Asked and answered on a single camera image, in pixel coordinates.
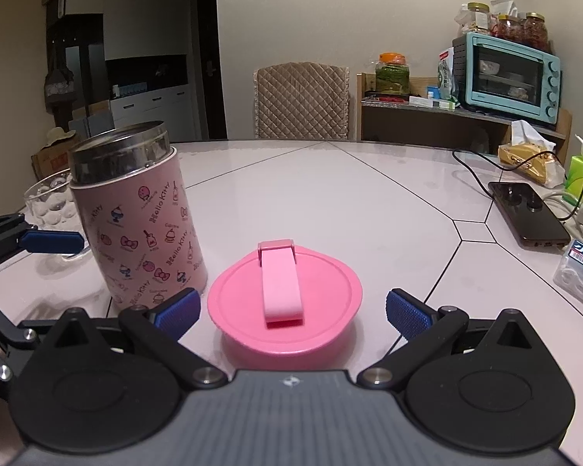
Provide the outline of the straw hat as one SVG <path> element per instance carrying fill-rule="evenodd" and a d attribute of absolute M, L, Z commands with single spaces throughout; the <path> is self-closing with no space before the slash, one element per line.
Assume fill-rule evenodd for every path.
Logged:
<path fill-rule="evenodd" d="M 77 135 L 77 132 L 73 129 L 67 130 L 65 132 L 61 127 L 56 126 L 49 129 L 46 134 L 46 144 L 45 147 L 52 147 L 52 145 L 56 145 L 60 142 L 72 139 Z"/>

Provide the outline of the white flat box on shelf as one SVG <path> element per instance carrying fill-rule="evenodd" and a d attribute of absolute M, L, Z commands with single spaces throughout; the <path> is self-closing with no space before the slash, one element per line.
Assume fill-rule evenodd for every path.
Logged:
<path fill-rule="evenodd" d="M 451 100 L 442 100 L 435 98 L 424 98 L 417 96 L 410 96 L 408 98 L 408 103 L 411 106 L 424 107 L 424 108 L 436 108 L 437 110 L 454 111 L 457 107 L 457 103 Z"/>

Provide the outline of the black phone on table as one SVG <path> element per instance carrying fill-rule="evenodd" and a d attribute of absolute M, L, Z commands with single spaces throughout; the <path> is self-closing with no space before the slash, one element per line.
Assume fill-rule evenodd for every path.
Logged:
<path fill-rule="evenodd" d="M 524 182 L 489 182 L 489 190 L 519 244 L 562 248 L 571 236 L 537 192 Z"/>

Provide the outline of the pink bottle cap with strap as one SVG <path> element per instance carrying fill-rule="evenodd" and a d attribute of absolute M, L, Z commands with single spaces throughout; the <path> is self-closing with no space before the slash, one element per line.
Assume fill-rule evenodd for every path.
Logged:
<path fill-rule="evenodd" d="M 209 316 L 254 369 L 326 369 L 363 301 L 357 274 L 290 239 L 264 241 L 213 282 Z"/>

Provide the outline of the cardboard box on floor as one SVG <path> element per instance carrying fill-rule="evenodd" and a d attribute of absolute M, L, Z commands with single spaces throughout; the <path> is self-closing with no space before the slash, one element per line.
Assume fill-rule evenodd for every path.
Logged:
<path fill-rule="evenodd" d="M 68 150 L 63 147 L 47 147 L 31 157 L 31 164 L 37 181 L 56 172 L 68 169 Z"/>

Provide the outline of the white red package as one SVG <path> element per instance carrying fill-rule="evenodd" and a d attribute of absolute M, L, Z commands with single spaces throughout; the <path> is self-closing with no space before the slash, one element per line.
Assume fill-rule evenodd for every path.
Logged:
<path fill-rule="evenodd" d="M 449 47 L 439 53 L 437 67 L 438 89 L 440 98 L 452 102 L 458 101 L 458 84 L 454 77 L 454 48 Z"/>

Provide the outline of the clear plastic box blue label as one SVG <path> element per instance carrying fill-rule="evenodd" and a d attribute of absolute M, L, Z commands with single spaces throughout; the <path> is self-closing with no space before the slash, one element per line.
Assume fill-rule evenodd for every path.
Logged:
<path fill-rule="evenodd" d="M 575 239 L 565 249 L 553 283 L 583 303 L 583 242 Z"/>

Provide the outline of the teal toaster oven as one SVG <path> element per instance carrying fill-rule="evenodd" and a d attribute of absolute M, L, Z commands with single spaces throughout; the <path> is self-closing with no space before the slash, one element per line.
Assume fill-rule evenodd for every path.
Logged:
<path fill-rule="evenodd" d="M 471 110 L 555 124 L 561 95 L 559 57 L 493 36 L 452 40 L 459 101 Z"/>

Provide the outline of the white grey cabinet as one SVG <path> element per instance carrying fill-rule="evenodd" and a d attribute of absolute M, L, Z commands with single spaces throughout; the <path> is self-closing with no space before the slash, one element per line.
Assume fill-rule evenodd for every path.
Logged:
<path fill-rule="evenodd" d="M 47 66 L 63 62 L 77 99 L 70 129 L 82 139 L 148 121 L 173 143 L 195 141 L 195 91 L 186 0 L 47 0 Z"/>

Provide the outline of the wooden side shelf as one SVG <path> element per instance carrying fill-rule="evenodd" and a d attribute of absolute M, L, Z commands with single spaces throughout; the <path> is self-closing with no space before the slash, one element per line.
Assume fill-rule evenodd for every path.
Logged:
<path fill-rule="evenodd" d="M 373 73 L 355 75 L 355 139 L 484 151 L 494 155 L 512 137 L 512 120 L 426 102 L 398 101 L 374 93 Z"/>

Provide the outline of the orange lid pickle jar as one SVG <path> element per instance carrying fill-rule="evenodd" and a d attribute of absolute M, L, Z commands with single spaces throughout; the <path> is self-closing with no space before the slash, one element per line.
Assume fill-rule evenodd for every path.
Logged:
<path fill-rule="evenodd" d="M 409 95 L 409 67 L 403 54 L 381 53 L 374 75 L 378 93 L 399 97 Z"/>

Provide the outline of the pink Hello Kitty bottle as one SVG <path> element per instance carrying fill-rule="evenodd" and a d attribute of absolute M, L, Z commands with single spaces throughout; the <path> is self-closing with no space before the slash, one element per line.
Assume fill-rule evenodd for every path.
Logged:
<path fill-rule="evenodd" d="M 205 289 L 179 153 L 163 122 L 103 132 L 68 159 L 78 216 L 116 308 L 152 308 Z"/>

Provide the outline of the glass jar beige contents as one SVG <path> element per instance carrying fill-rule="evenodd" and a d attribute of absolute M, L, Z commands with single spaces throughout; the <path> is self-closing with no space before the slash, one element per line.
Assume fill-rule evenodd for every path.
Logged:
<path fill-rule="evenodd" d="M 459 35 L 491 33 L 491 8 L 483 2 L 470 1 L 464 3 L 454 21 L 459 24 Z"/>

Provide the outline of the glass jar red contents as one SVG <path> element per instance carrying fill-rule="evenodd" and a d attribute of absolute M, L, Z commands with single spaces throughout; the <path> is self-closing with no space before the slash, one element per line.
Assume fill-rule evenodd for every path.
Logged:
<path fill-rule="evenodd" d="M 535 12 L 525 15 L 522 40 L 525 45 L 533 49 L 549 51 L 548 31 L 543 15 Z"/>

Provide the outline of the quilted beige chair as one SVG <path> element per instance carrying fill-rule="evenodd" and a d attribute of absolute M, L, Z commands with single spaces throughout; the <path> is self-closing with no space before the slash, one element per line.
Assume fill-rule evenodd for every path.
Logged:
<path fill-rule="evenodd" d="M 269 140 L 346 140 L 349 137 L 346 66 L 287 62 L 253 74 L 254 136 Z"/>

